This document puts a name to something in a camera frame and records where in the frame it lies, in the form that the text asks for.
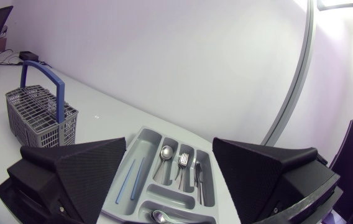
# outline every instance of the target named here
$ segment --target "curved metal pole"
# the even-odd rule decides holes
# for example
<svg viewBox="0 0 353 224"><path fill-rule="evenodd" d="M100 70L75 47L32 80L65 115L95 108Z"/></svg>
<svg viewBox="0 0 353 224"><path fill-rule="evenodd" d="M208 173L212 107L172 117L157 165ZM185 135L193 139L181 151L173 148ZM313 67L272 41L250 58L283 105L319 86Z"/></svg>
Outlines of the curved metal pole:
<svg viewBox="0 0 353 224"><path fill-rule="evenodd" d="M287 96L284 99L282 107L280 108L280 111L278 112L277 117L266 134L264 140L261 142L264 146L274 146L276 144L294 111L296 102L300 97L312 56L311 45L314 41L314 32L316 30L316 23L314 22L315 4L316 2L314 0L308 0L305 34L300 59L298 61L298 65L296 66L293 81L290 85Z"/></svg>

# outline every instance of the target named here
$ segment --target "cutlery tray compartment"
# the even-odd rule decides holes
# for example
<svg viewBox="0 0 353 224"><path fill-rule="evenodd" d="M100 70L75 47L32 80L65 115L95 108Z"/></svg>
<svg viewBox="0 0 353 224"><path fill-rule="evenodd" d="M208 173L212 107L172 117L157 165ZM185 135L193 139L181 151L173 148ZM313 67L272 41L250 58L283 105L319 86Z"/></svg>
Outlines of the cutlery tray compartment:
<svg viewBox="0 0 353 224"><path fill-rule="evenodd" d="M164 146L170 146L173 152L172 157L163 162L160 152ZM188 159L182 169L178 162L184 153L188 154ZM142 127L128 145L102 212L122 222L153 223L150 212L161 210L182 222L217 223L211 153ZM200 204L195 181L196 163L200 163L202 170L204 204ZM162 169L162 177L156 179L159 168Z"/></svg>

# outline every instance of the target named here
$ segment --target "fork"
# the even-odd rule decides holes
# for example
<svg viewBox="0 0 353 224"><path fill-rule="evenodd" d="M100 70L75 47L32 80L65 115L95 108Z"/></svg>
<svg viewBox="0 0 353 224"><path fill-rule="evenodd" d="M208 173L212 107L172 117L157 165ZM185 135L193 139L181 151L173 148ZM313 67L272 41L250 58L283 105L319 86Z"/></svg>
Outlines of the fork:
<svg viewBox="0 0 353 224"><path fill-rule="evenodd" d="M185 167L188 165L189 154L183 153L178 161L178 174L176 175L175 180L177 180L179 174L181 174L181 178L179 179L179 186L178 189L185 191L184 184L183 184L183 173L185 172Z"/></svg>

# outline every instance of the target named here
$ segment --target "blue handle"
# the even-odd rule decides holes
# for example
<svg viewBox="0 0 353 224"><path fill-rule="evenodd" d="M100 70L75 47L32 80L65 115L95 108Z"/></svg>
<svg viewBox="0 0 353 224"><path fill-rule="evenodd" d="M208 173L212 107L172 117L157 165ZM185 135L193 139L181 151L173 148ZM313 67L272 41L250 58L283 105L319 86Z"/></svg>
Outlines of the blue handle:
<svg viewBox="0 0 353 224"><path fill-rule="evenodd" d="M124 183L122 183L122 186L121 186L119 195L118 195L117 198L116 198L116 204L120 203L121 195L122 195L122 193L124 192L124 189L126 188L128 178L129 178L129 176L130 176L130 174L131 174L131 170L132 170L132 168L134 167L134 164L135 164L135 160L136 160L136 159L134 159L134 161L133 161L132 164L131 164L131 167L129 168L128 174L127 174L126 178L124 179Z"/></svg>
<svg viewBox="0 0 353 224"><path fill-rule="evenodd" d="M137 178L135 179L134 183L134 188L132 189L132 194L131 194L131 200L135 199L135 193L137 190L138 182L139 182L139 177L140 177L140 171L142 170L142 165L144 164L145 158L142 159L142 162L140 162L139 170L138 170L138 175Z"/></svg>
<svg viewBox="0 0 353 224"><path fill-rule="evenodd" d="M43 65L26 60L23 62L21 88L26 87L27 66L33 66L46 75L57 86L57 122L60 124L65 120L65 83L51 70Z"/></svg>

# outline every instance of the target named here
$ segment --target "spoon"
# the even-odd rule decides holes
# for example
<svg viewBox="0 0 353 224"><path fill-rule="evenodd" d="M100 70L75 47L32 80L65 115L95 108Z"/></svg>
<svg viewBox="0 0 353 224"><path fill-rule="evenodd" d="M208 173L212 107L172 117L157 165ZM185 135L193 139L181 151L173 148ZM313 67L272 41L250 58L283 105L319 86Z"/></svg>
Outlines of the spoon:
<svg viewBox="0 0 353 224"><path fill-rule="evenodd" d="M186 224L185 222L179 222L168 217L168 215L160 210L154 210L150 214L153 220L159 224Z"/></svg>
<svg viewBox="0 0 353 224"><path fill-rule="evenodd" d="M174 151L170 146L163 146L162 149L160 150L160 158L162 160L162 163L158 167L156 174L154 175L153 179L156 180L159 183L162 183L163 181L163 170L164 170L164 162L171 159Z"/></svg>

